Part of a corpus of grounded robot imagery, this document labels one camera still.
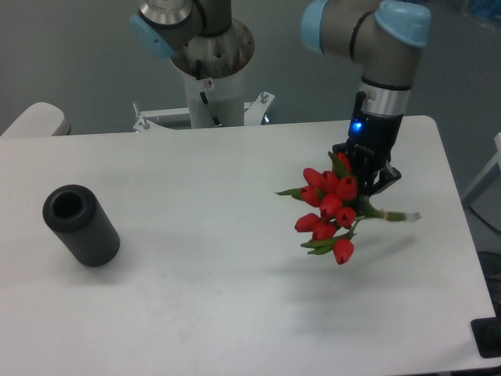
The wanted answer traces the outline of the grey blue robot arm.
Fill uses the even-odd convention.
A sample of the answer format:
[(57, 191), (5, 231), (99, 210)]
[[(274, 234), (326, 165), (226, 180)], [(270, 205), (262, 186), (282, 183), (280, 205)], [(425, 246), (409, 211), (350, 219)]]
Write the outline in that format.
[[(314, 1), (301, 18), (304, 46), (362, 67), (346, 154), (359, 189), (373, 196), (399, 180), (391, 166), (403, 114), (427, 44), (431, 15), (399, 1)], [(254, 55), (250, 30), (229, 1), (141, 1), (129, 20), (138, 42), (183, 75), (194, 128), (245, 122), (241, 74)]]

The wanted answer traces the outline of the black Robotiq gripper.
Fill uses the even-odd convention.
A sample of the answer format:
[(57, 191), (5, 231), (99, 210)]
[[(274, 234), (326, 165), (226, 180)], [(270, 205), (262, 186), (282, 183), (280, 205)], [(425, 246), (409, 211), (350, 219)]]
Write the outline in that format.
[(391, 165), (391, 150), (403, 115), (380, 116), (356, 111), (345, 143), (332, 146), (334, 156), (349, 161), (363, 194), (373, 196), (400, 180), (402, 173)]

